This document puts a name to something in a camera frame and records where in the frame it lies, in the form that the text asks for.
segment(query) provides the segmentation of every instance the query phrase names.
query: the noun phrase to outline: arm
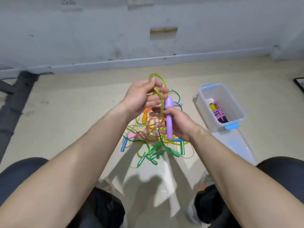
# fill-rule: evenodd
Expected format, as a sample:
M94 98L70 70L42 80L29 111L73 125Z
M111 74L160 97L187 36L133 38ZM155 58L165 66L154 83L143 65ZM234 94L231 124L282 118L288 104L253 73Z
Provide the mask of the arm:
M283 186L224 146L186 113L170 107L164 114L173 115L173 133L192 143L242 227L303 226L304 205Z
M144 108L161 103L157 95L147 95L155 86L168 92L155 79L134 83L121 103L26 179L0 207L1 226L66 227L96 185L128 123Z

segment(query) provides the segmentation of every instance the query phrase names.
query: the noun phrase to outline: forearm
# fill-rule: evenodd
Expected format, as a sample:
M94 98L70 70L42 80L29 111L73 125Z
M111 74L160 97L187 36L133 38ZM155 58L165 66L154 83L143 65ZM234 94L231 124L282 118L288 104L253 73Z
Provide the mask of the forearm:
M66 227L97 183L127 124L123 107L113 108L12 193L0 207L1 223Z
M280 184L203 129L191 142L242 227L301 225L304 205Z

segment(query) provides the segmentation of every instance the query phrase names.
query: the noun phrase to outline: hand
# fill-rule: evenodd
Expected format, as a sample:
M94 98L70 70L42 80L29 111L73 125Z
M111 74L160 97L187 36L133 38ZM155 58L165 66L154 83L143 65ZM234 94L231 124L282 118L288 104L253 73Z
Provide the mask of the hand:
M163 87L161 81L152 78L151 80L142 80L133 83L128 89L126 96L121 104L130 113L130 121L137 118L145 108L153 107L161 104L161 100L155 93L153 88L156 87L162 93L163 99L168 98L169 89Z
M152 110L153 113L150 113L150 116L158 116L160 107L153 107ZM199 124L194 122L188 114L177 108L169 107L163 111L163 115L172 115L173 134L184 141L189 142L198 130L203 129ZM164 126L166 126L166 122L161 122L157 125L157 127ZM161 134L166 133L166 130L161 130Z

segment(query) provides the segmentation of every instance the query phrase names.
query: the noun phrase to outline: dark pants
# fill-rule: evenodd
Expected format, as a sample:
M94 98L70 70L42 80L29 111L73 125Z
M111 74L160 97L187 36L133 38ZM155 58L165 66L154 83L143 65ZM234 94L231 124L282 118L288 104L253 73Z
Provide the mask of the dark pants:
M24 159L0 173L0 206L24 180L47 161L39 157ZM119 228L124 215L124 207L118 198L95 187L68 227Z
M304 203L304 161L291 157L273 157L257 165ZM199 219L210 228L240 227L215 185L197 193L194 205Z

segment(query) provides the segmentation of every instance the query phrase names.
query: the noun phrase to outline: pink jump rope handle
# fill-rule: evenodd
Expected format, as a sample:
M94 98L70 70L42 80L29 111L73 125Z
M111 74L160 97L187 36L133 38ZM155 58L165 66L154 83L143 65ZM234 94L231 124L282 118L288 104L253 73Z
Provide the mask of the pink jump rope handle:
M172 97L168 97L165 101L164 108L168 109L169 107L178 106L178 104L173 103ZM173 132L172 132L172 116L167 115L166 116L166 126L167 126L167 139L172 140L173 138Z

